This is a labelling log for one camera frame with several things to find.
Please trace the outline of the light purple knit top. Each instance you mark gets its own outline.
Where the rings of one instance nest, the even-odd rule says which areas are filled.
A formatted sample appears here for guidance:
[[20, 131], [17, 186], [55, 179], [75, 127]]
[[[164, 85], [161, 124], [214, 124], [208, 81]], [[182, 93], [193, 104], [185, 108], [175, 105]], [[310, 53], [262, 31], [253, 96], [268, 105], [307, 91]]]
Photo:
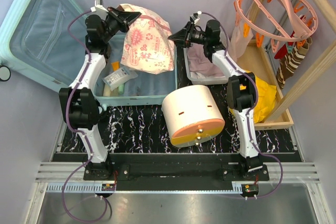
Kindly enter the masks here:
[[190, 72], [201, 74], [205, 77], [224, 76], [219, 67], [211, 63], [210, 60], [205, 57], [202, 45], [193, 44], [187, 50], [187, 58]]

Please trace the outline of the cream pink-print cloth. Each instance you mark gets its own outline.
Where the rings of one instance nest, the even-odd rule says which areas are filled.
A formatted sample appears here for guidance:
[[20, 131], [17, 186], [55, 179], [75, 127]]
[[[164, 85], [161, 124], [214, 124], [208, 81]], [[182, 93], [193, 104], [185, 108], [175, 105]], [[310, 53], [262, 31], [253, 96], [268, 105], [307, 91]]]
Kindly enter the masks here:
[[120, 4], [118, 9], [141, 13], [124, 38], [121, 64], [151, 74], [173, 71], [175, 46], [168, 40], [172, 34], [169, 23], [144, 7]]

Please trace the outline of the white shirt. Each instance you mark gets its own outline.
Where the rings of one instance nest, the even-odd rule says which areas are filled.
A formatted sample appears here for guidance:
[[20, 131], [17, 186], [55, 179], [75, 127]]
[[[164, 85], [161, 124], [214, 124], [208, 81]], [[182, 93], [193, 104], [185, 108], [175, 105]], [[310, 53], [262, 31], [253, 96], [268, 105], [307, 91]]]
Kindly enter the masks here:
[[190, 76], [193, 79], [226, 79], [225, 76], [205, 76], [200, 72], [190, 72]]

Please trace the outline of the white round drum box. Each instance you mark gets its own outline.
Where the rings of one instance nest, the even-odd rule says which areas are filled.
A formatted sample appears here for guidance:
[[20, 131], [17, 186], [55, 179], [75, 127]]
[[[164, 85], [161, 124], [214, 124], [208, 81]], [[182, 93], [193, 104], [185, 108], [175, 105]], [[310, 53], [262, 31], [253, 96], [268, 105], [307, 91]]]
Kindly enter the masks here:
[[225, 120], [204, 85], [192, 85], [168, 94], [162, 102], [170, 142], [175, 147], [199, 145], [216, 137]]

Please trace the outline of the light blue hard-shell suitcase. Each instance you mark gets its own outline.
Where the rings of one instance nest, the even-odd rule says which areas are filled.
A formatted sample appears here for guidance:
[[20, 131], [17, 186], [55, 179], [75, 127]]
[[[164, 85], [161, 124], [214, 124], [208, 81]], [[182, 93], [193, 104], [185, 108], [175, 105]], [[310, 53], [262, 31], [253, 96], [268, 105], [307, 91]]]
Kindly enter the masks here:
[[[13, 0], [1, 25], [1, 62], [10, 69], [59, 91], [76, 78], [85, 59], [85, 17], [74, 0]], [[177, 72], [138, 72], [124, 93], [105, 97], [107, 65], [93, 89], [107, 106], [161, 104], [177, 88]]]

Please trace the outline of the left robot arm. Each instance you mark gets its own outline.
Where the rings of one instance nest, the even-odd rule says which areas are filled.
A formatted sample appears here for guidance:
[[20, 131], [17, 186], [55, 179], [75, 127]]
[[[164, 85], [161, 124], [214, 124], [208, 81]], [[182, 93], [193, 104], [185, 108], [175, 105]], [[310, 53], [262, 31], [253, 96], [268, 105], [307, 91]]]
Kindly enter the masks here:
[[87, 161], [85, 173], [103, 180], [113, 175], [113, 165], [98, 129], [103, 107], [93, 95], [96, 82], [111, 55], [109, 40], [119, 32], [127, 33], [140, 12], [126, 12], [109, 7], [93, 7], [84, 13], [86, 35], [79, 43], [85, 49], [83, 65], [71, 85], [59, 90], [64, 122], [82, 140]]

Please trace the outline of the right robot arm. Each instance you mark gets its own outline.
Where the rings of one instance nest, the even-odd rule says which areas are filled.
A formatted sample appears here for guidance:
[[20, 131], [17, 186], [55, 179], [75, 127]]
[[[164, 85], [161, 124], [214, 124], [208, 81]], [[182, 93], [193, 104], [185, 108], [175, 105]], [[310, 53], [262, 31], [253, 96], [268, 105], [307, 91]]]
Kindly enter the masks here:
[[204, 55], [217, 66], [228, 78], [226, 102], [236, 118], [240, 139], [239, 176], [250, 180], [263, 168], [259, 149], [256, 147], [254, 127], [254, 107], [258, 101], [258, 90], [255, 75], [246, 72], [230, 57], [226, 46], [220, 39], [221, 24], [210, 19], [206, 29], [198, 30], [193, 21], [189, 21], [184, 28], [168, 36], [176, 46], [189, 48], [192, 44], [203, 46]]

